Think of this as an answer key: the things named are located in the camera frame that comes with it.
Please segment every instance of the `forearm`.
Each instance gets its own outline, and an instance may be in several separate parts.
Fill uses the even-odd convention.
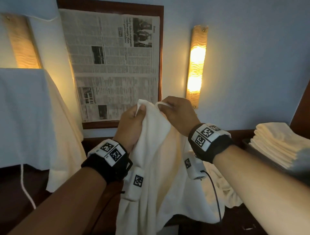
[[[307,234],[310,189],[231,145],[214,165],[270,235]]]
[[[9,235],[82,234],[105,187],[106,182],[98,172],[84,167]]]

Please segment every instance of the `wall sconce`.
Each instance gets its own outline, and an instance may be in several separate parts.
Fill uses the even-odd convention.
[[[197,109],[205,62],[208,27],[196,25],[192,31],[191,51],[189,54],[186,98]]]

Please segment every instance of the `stack of folded towels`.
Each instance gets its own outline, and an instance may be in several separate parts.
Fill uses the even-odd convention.
[[[310,171],[310,140],[295,134],[286,123],[261,123],[254,133],[250,145],[282,168]]]

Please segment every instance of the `black wrist strap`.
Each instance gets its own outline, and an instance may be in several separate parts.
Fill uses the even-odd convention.
[[[190,131],[188,141],[196,157],[210,163],[217,154],[234,144],[228,132],[205,123],[196,125]]]
[[[132,161],[126,149],[114,140],[104,140],[93,148],[81,167],[96,170],[107,182],[121,181],[128,174]]]

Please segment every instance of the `black cable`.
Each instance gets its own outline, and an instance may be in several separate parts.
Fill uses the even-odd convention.
[[[93,227],[91,228],[91,231],[90,231],[90,233],[89,233],[90,235],[93,234],[93,231],[94,231],[94,229],[95,229],[95,227],[96,227],[96,225],[97,225],[97,223],[98,223],[98,221],[99,221],[99,218],[101,217],[102,213],[103,213],[104,210],[107,208],[107,206],[109,205],[110,201],[111,201],[116,195],[122,194],[122,193],[125,193],[125,191],[117,192],[117,193],[114,194],[112,197],[110,197],[110,199],[108,200],[108,202],[105,204],[104,208],[101,210],[100,214],[98,215],[98,217],[97,217],[97,219],[96,219],[96,221],[95,221]]]
[[[213,186],[213,190],[214,190],[214,194],[215,194],[215,198],[216,198],[217,209],[219,210],[219,222],[222,222],[221,211],[219,209],[219,200],[217,199],[217,194],[216,194],[215,187],[214,187],[213,181],[211,179],[211,176],[206,171],[200,171],[200,172],[206,173],[209,176],[210,180],[211,180],[211,183],[212,183],[212,186]]]

